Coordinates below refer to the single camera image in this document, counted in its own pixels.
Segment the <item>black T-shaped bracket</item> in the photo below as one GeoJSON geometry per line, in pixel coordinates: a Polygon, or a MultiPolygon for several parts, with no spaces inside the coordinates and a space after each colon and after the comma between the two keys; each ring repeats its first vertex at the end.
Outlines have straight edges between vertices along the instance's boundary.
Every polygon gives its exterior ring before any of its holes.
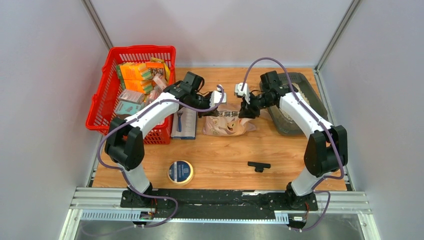
{"type": "Polygon", "coordinates": [[[248,161],[247,165],[249,167],[254,167],[254,171],[256,173],[263,173],[265,169],[270,169],[271,168],[271,164],[269,163],[262,163],[262,162],[253,162],[253,161],[248,161]]]}

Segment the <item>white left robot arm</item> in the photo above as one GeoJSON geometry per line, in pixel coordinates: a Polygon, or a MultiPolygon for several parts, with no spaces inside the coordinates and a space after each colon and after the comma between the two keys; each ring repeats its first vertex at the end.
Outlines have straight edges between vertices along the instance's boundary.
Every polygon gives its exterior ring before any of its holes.
{"type": "Polygon", "coordinates": [[[140,207],[148,207],[153,201],[151,182],[148,180],[142,160],[145,156],[144,139],[159,123],[185,107],[197,113],[217,113],[219,105],[226,102],[227,95],[219,84],[206,95],[199,93],[203,77],[187,72],[183,80],[170,84],[141,111],[122,119],[115,117],[109,125],[108,134],[102,139],[104,152],[116,164],[127,187],[134,192],[133,200],[140,207]]]}

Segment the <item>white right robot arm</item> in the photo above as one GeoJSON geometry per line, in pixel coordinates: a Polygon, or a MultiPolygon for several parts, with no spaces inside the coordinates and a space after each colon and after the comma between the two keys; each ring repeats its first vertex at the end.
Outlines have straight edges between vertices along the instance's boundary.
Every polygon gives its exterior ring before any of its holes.
{"type": "Polygon", "coordinates": [[[276,71],[262,74],[260,82],[262,93],[255,95],[245,82],[235,85],[234,94],[242,99],[240,118],[254,119],[260,110],[276,106],[287,113],[307,138],[303,157],[304,169],[288,186],[285,195],[286,205],[299,209],[305,203],[305,196],[326,178],[334,179],[332,174],[340,172],[345,176],[344,166],[348,163],[347,130],[334,126],[322,118],[293,86],[290,75],[283,84],[276,71]]]}

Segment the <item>pink cat litter bag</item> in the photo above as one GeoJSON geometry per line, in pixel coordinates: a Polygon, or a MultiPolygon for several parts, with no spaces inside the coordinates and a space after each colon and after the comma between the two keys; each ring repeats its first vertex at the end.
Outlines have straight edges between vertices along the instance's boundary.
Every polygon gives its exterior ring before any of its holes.
{"type": "Polygon", "coordinates": [[[240,109],[237,105],[227,103],[217,108],[218,116],[207,116],[202,133],[208,136],[237,137],[257,128],[251,118],[239,118],[240,109]]]}

